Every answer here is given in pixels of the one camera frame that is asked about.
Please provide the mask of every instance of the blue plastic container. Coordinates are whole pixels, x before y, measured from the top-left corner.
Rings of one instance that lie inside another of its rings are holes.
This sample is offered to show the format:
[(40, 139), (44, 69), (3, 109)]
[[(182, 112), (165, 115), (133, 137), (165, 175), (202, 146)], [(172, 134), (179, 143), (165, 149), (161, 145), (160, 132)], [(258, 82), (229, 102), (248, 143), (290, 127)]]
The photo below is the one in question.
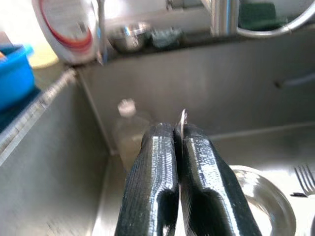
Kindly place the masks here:
[(27, 96), (35, 87), (35, 79), (27, 55), (31, 46), (0, 45), (6, 59), (0, 60), (0, 111)]

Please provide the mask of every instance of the fork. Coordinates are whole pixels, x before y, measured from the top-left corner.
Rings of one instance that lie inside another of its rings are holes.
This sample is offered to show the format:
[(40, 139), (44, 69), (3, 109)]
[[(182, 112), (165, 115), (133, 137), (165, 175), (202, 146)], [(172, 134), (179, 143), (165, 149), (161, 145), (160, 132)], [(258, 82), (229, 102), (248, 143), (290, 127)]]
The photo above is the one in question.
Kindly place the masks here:
[(315, 194), (315, 180), (309, 166), (297, 166), (294, 171), (305, 195), (308, 197)]

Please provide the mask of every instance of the bottle cap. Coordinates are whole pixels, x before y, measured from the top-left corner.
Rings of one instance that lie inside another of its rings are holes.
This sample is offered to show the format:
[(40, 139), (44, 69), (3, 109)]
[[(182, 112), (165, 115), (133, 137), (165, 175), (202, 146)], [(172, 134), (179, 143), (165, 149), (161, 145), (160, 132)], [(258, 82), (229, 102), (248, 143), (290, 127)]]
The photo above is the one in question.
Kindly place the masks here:
[(131, 117), (136, 113), (136, 106), (134, 104), (134, 101), (129, 99), (123, 99), (118, 104), (118, 111), (122, 117)]

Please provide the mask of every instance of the sink basin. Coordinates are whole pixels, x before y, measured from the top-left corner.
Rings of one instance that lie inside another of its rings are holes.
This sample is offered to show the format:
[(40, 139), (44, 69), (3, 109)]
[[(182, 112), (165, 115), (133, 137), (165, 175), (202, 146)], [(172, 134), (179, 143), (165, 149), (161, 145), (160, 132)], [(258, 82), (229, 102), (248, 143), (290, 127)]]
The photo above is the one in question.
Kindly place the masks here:
[[(200, 45), (62, 75), (0, 135), (1, 234), (114, 235), (126, 174), (110, 134), (118, 102), (131, 97), (157, 122), (175, 124), (187, 108), (227, 164), (268, 176), (293, 209), (296, 236), (309, 236), (315, 203), (290, 194), (302, 191), (294, 166), (315, 171), (315, 87), (274, 82), (314, 70), (314, 39), (311, 30)], [(175, 235), (185, 235), (181, 210)]]
[[(315, 170), (312, 153), (315, 153), (315, 126), (287, 127), (282, 130), (262, 131), (246, 136), (213, 139), (222, 158), (230, 165), (246, 165), (261, 170), (284, 193), (296, 214), (296, 235), (309, 235), (311, 222), (304, 228), (305, 221), (300, 212), (300, 201), (290, 193), (300, 191), (293, 166), (308, 162)], [(113, 236), (124, 192), (125, 173), (119, 156), (111, 156), (106, 169), (101, 204), (98, 210), (93, 236)], [(176, 226), (176, 236), (185, 235), (181, 207)], [(309, 214), (315, 212), (315, 206), (304, 209)]]

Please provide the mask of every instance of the plastic bottle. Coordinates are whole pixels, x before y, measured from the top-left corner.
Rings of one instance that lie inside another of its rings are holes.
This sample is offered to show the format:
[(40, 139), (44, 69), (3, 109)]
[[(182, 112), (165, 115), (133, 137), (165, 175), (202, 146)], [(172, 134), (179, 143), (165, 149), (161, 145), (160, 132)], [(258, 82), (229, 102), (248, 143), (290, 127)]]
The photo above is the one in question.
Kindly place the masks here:
[(121, 118), (113, 129), (118, 152), (127, 172), (138, 156), (144, 133), (150, 127), (150, 118), (136, 111), (132, 99), (124, 99), (118, 104)]

